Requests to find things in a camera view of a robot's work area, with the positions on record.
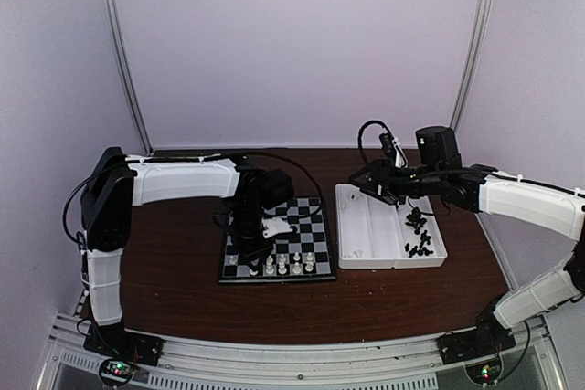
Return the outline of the black grey chess board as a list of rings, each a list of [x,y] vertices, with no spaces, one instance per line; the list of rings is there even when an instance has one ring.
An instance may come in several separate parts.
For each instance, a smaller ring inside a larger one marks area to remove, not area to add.
[[[273,283],[273,282],[316,282],[335,281],[336,262],[329,237],[328,220],[325,208],[317,195],[295,197],[267,212],[269,215],[287,221],[295,226],[297,232],[286,237],[276,238],[270,256],[273,258],[275,273],[264,275],[265,263],[258,266],[258,275],[250,276],[250,267],[238,262],[236,266],[229,264],[230,255],[238,255],[228,236],[224,236],[219,262],[218,282],[220,284]],[[300,253],[301,260],[294,261],[294,253]],[[307,262],[308,252],[314,253],[314,261]],[[280,254],[287,254],[288,273],[281,276],[277,272]],[[295,262],[299,262],[303,271],[299,275],[292,273]],[[314,271],[307,272],[305,265],[314,263]]]

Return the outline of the white queen chess piece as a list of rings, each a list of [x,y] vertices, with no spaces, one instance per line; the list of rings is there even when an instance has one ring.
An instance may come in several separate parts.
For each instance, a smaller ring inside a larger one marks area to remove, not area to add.
[[[288,265],[287,265],[287,261],[285,259],[282,259],[278,262],[277,272],[281,276],[284,276],[288,273]]]

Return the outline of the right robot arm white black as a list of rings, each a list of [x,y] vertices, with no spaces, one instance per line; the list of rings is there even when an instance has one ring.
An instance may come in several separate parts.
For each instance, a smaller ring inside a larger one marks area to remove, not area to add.
[[[513,175],[488,165],[464,165],[456,134],[448,126],[415,133],[419,161],[412,165],[388,127],[379,136],[383,155],[366,157],[348,182],[390,206],[435,195],[446,206],[480,216],[494,232],[508,224],[498,253],[517,280],[511,291],[480,314],[469,347],[485,355],[504,330],[584,296],[584,192]]]

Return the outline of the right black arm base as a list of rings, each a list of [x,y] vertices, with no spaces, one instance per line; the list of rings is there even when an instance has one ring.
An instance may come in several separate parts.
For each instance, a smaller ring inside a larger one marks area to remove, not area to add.
[[[445,333],[437,343],[444,364],[496,355],[516,346],[511,330],[505,329],[492,313],[480,315],[473,329]]]

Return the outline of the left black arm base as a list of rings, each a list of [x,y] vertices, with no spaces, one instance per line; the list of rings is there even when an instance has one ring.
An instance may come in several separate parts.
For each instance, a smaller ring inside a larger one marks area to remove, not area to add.
[[[92,321],[83,347],[90,352],[125,362],[157,366],[164,340],[153,335],[129,332],[122,321],[105,326]]]

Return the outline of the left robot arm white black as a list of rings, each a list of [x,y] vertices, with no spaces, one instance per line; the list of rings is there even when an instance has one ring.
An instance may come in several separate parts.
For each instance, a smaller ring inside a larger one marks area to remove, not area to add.
[[[268,257],[277,237],[292,232],[273,209],[294,196],[293,179],[282,169],[267,171],[246,154],[196,157],[127,155],[107,149],[82,186],[82,250],[94,337],[112,357],[131,350],[131,336],[122,323],[122,254],[130,238],[133,210],[155,202],[217,198],[228,203],[227,233],[239,259],[254,264]]]

